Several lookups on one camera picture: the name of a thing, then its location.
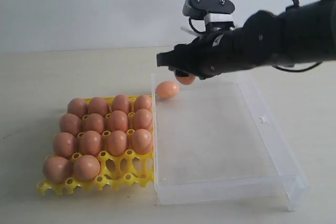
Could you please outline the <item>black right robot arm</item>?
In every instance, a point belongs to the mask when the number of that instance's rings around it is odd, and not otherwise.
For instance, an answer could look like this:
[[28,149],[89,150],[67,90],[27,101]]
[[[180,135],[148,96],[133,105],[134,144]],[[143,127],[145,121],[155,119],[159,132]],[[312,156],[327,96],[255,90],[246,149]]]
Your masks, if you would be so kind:
[[291,7],[274,15],[259,10],[241,28],[216,31],[157,54],[159,67],[208,79],[256,67],[335,60],[335,0]]

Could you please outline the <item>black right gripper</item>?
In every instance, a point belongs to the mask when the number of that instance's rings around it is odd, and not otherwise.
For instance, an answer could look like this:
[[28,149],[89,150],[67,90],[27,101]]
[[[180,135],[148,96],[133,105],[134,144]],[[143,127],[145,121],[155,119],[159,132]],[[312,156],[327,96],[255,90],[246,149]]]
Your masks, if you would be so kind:
[[[244,70],[240,39],[232,32],[194,39],[156,55],[158,67],[169,67],[175,77],[208,79],[222,73]],[[180,71],[174,67],[183,67]]]

